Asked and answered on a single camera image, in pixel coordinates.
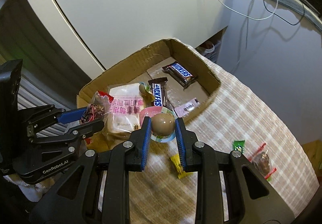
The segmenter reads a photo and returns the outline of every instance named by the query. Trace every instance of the silver screw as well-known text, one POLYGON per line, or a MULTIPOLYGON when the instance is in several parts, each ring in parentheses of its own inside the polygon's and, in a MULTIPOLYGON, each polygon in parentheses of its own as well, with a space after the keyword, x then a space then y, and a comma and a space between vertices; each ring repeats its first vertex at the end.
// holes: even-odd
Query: silver screw
POLYGON ((88 151, 85 152, 85 155, 87 157, 92 157, 92 156, 95 155, 95 151, 94 150, 88 150, 88 151))
POLYGON ((125 141, 123 142, 123 147, 125 148, 131 148, 133 143, 131 141, 125 141))
POLYGON ((235 157, 235 158, 239 158, 241 156, 240 151, 232 151, 231 154, 235 157))
POLYGON ((204 143, 202 141, 196 141, 194 143, 194 145, 197 147, 197 148, 203 148, 204 147, 204 143))

